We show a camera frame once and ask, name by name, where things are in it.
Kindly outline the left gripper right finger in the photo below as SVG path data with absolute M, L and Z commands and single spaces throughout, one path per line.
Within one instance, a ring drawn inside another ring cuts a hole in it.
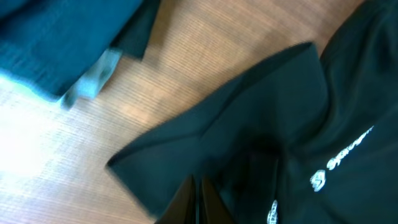
M 199 201 L 200 224 L 235 224 L 217 189 L 207 177 L 202 178 Z

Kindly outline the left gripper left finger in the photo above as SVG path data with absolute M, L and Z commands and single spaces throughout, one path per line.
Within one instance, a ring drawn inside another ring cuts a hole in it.
M 195 224 L 196 184 L 192 175 L 180 185 L 164 214 L 155 224 Z

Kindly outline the black polo shirt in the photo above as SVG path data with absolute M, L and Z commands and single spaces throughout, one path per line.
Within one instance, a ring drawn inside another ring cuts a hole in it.
M 289 47 L 116 153 L 107 168 L 157 221 L 181 183 L 236 223 L 397 222 L 397 2 L 365 1 L 322 54 Z

